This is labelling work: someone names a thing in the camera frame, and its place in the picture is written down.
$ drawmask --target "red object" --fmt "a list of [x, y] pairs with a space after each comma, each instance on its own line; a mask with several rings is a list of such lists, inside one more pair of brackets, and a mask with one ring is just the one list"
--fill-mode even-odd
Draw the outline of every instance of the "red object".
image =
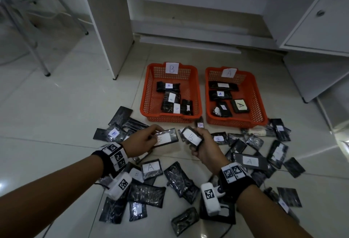
[[[246, 71], [237, 70], [234, 78], [221, 77], [223, 69], [229, 67], [206, 68], [205, 71], [205, 97], [206, 97], [206, 121], [209, 124], [232, 126], [239, 128], [253, 128], [256, 125], [264, 126], [268, 123], [268, 117], [265, 113], [262, 98], [259, 94], [257, 82], [253, 74]], [[233, 99], [244, 99], [247, 107], [250, 109], [249, 113], [235, 113], [230, 101], [227, 101], [228, 107], [233, 114], [233, 117], [221, 118], [212, 114], [216, 108], [216, 101], [210, 101], [208, 96], [208, 82], [222, 81], [228, 83], [235, 83], [239, 87], [239, 91], [230, 91]]]
[[[149, 121], [191, 123], [202, 115], [198, 70], [191, 65], [179, 63], [178, 74], [165, 73], [166, 62], [150, 64], [147, 67], [141, 101], [141, 114]], [[193, 116], [163, 113], [161, 111], [164, 93], [156, 92], [156, 82], [180, 83], [181, 99], [193, 101]]]

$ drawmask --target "person's left hand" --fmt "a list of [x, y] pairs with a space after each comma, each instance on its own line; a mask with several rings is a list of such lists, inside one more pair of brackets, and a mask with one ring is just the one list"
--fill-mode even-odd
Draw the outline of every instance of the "person's left hand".
[[137, 131], [121, 144], [128, 157], [137, 157], [149, 150], [157, 143], [157, 132], [163, 132], [159, 125], [153, 124], [143, 130]]

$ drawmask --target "person's right arm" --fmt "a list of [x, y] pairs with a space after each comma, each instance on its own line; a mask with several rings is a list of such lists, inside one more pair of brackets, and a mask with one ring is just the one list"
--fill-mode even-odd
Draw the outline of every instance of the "person's right arm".
[[[213, 174], [218, 175], [220, 169], [230, 162], [208, 130], [201, 128], [196, 130], [204, 137], [204, 143], [198, 151], [191, 147], [192, 155], [198, 157]], [[312, 238], [256, 185], [250, 185], [243, 190], [236, 204], [255, 238]]]

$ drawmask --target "cabinet door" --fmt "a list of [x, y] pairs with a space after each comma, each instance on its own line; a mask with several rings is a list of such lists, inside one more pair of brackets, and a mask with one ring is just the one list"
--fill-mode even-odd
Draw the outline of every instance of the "cabinet door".
[[349, 0], [319, 0], [286, 46], [349, 53]]

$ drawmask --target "tiled floor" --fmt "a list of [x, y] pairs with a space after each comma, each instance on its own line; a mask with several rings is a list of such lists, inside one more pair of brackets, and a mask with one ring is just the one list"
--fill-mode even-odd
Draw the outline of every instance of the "tiled floor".
[[[96, 128], [106, 128], [120, 106], [132, 108], [133, 118], [149, 124], [139, 111], [147, 64], [167, 61], [197, 67], [203, 110], [205, 68], [231, 66], [255, 75], [267, 115], [282, 118], [292, 130], [287, 157], [295, 157], [306, 169], [297, 179], [277, 171], [265, 186], [297, 189], [303, 208], [293, 211], [314, 237], [344, 237], [348, 233], [347, 159], [316, 105], [302, 102], [280, 56], [254, 50], [236, 55], [135, 43], [114, 81], [94, 32], [87, 37], [76, 31], [52, 35], [54, 39], [41, 47], [52, 71], [49, 78], [43, 76], [30, 55], [0, 66], [0, 195], [90, 155], [103, 144], [92, 139]], [[165, 129], [183, 127], [160, 125]], [[205, 126], [211, 132], [236, 131]], [[264, 156], [272, 141], [265, 138], [260, 151]], [[210, 177], [182, 142], [157, 148], [153, 157], [160, 158], [163, 168], [179, 161], [197, 186]], [[165, 177], [160, 176], [155, 185], [165, 186]], [[133, 238], [157, 237], [159, 233], [174, 237], [170, 219], [190, 206], [168, 188], [163, 209], [147, 206], [147, 218], [129, 222], [127, 207], [122, 224], [113, 225], [98, 221], [104, 201], [102, 188], [92, 186], [55, 220], [46, 237]], [[194, 206], [198, 208], [198, 199]], [[227, 237], [252, 237], [242, 216], [237, 213], [236, 218], [237, 224]], [[200, 220], [181, 237], [219, 237], [227, 227]]]

